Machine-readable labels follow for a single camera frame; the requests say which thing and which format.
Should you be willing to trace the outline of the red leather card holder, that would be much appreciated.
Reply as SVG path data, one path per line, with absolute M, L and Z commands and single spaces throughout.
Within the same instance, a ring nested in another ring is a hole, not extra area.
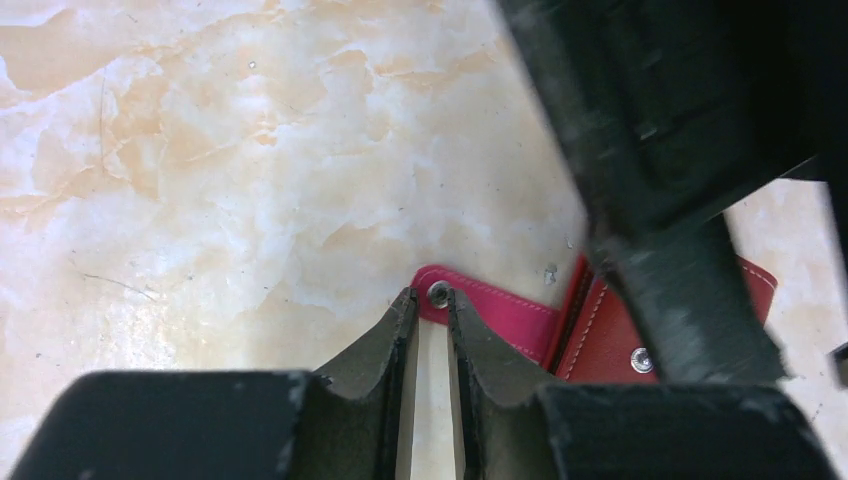
M 623 302 L 580 257 L 564 297 L 552 309 L 440 265 L 420 268 L 411 282 L 423 319 L 445 325 L 444 293 L 453 287 L 514 349 L 567 382 L 654 383 L 653 364 Z

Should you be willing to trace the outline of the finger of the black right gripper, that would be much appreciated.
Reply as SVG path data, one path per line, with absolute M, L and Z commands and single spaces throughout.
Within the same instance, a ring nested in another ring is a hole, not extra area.
M 723 216 L 673 239 L 592 234 L 589 259 L 623 300 L 661 381 L 768 385 L 786 377 Z

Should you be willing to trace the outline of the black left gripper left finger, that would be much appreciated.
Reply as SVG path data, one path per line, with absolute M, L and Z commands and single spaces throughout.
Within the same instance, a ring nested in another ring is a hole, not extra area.
M 411 475 L 419 299 L 406 287 L 365 334 L 314 371 L 291 457 L 294 479 Z

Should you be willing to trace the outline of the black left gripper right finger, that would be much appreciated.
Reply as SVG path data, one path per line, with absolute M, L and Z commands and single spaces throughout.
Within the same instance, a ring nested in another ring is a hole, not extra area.
M 447 296 L 459 479 L 556 479 L 537 390 L 554 377 L 488 327 L 461 290 Z

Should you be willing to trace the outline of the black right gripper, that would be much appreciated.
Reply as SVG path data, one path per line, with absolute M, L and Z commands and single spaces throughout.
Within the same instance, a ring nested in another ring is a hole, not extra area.
M 805 163 L 847 237 L 843 1 L 501 1 L 588 216 L 658 250 Z

